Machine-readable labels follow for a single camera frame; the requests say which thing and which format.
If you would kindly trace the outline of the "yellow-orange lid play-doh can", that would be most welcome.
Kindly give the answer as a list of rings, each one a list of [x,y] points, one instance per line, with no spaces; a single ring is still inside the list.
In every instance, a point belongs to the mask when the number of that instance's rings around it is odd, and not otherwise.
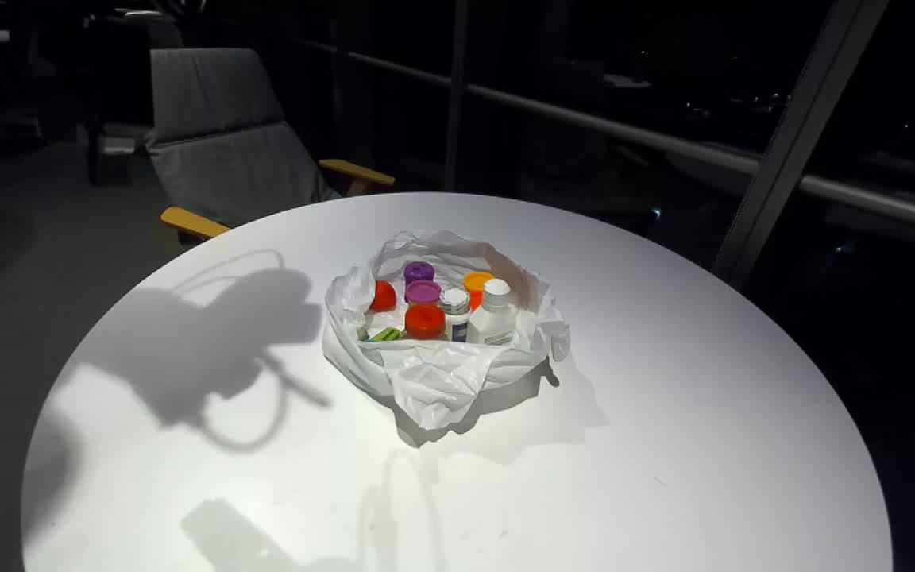
[[[464,291],[467,291],[467,294],[482,294],[482,287],[486,287],[488,281],[493,281],[488,269],[472,269],[472,275],[464,276]]]

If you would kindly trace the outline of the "orange-red lid play-doh can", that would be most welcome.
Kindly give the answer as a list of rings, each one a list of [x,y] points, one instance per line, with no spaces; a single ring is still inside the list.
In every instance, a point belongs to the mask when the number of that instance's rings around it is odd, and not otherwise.
[[[482,304],[482,294],[467,294],[467,310],[476,312]]]

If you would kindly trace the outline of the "green object in bag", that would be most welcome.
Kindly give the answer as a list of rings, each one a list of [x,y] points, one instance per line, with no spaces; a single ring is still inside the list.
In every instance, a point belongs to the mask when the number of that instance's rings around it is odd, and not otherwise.
[[[383,329],[383,331],[375,331],[367,336],[367,344],[388,344],[388,340],[403,340],[403,331],[400,329]]]

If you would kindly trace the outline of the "metal window railing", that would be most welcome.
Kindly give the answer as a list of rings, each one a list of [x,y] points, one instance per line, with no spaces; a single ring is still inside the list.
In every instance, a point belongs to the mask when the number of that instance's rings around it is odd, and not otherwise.
[[[418,84],[449,87],[449,78],[442,78],[442,72],[429,72],[429,69],[407,68],[407,65],[397,65],[397,60],[383,60],[383,59],[375,59],[375,53],[347,52],[347,48],[332,48],[332,46],[308,42],[308,40],[301,40],[301,48],[325,52],[325,53],[342,59],[350,65],[366,65],[366,68],[375,68],[375,69],[400,72],[400,78],[408,78],[408,79],[418,79]],[[667,136],[667,135],[656,135],[656,132],[646,132],[646,127],[632,127],[632,125],[623,125],[623,121],[597,119],[597,114],[586,114],[586,111],[572,111],[572,107],[562,107],[562,104],[552,104],[552,102],[539,102],[539,100],[488,88],[488,87],[478,87],[478,84],[470,84],[467,96],[486,100],[493,104],[506,104],[506,107],[514,107],[514,111],[539,114],[539,119],[548,119],[548,121],[562,121],[562,125],[572,125],[572,127],[581,127],[581,132],[593,132],[593,135],[604,135],[604,136],[612,136],[612,139],[638,144],[638,147],[647,147],[647,151],[656,151],[656,152],[673,152],[673,156],[684,156],[684,159],[691,159],[691,163],[704,163],[704,166],[713,166],[713,170],[724,170],[724,171],[739,171],[739,175],[756,175],[760,171],[760,163],[752,156],[742,156],[742,152],[734,152],[734,151],[721,151],[721,147],[708,147],[708,144],[690,144],[690,139],[679,139],[679,136]],[[829,204],[851,208],[851,209],[864,209],[869,216],[885,216],[885,220],[900,220],[900,224],[911,224],[915,225],[915,193],[909,193],[909,190],[867,190],[867,189],[844,185],[844,180],[829,180],[829,177],[819,177],[819,175],[803,175],[796,180],[796,190],[809,193],[809,196],[819,196],[819,200],[829,200]]]

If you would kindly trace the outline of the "purple lid play-doh can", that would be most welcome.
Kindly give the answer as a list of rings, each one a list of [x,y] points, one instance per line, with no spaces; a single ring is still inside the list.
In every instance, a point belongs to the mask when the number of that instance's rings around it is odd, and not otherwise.
[[[403,294],[407,304],[438,304],[442,287],[432,281],[412,281]]]
[[[432,281],[435,276],[435,266],[426,264],[426,262],[407,262],[403,264],[403,281],[407,283],[418,283],[418,281]]]

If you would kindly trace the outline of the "white plastic bag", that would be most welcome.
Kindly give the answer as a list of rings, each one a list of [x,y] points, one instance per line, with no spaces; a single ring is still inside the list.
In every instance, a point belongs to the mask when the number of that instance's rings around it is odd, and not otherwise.
[[[403,264],[426,262],[442,287],[458,287],[472,269],[488,269],[510,287],[514,336],[508,344],[412,340],[403,331],[407,304],[367,312],[375,281],[403,287]],[[496,252],[455,232],[395,237],[381,252],[335,276],[325,296],[325,357],[366,395],[395,403],[423,434],[464,423],[476,401],[496,399],[546,362],[569,357],[569,326],[548,287]],[[403,340],[367,344],[375,331],[400,329]]]

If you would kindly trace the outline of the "red round object in bag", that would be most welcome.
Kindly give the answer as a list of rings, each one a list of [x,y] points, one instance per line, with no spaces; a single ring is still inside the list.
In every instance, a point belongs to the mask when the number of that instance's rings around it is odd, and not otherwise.
[[[397,310],[397,294],[388,281],[375,281],[375,296],[367,312],[395,312]]]

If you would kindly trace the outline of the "white square plastic bottle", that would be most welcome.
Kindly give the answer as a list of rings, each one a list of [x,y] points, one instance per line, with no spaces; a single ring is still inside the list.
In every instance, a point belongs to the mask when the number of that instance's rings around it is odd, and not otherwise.
[[[482,283],[482,303],[470,317],[472,336],[478,344],[508,344],[514,336],[514,304],[510,287],[506,281]]]

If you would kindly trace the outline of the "small grey lid pill bottle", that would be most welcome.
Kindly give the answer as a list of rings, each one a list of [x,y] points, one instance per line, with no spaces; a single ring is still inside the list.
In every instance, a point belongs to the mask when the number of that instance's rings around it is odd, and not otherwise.
[[[464,344],[470,336],[470,296],[464,291],[442,294],[444,336]]]

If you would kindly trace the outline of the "red lid spice jar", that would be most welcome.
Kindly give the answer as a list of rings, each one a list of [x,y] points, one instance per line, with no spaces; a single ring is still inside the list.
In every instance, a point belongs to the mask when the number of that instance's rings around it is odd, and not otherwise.
[[[438,304],[408,304],[403,316],[403,331],[412,340],[442,340],[444,336],[444,312]]]

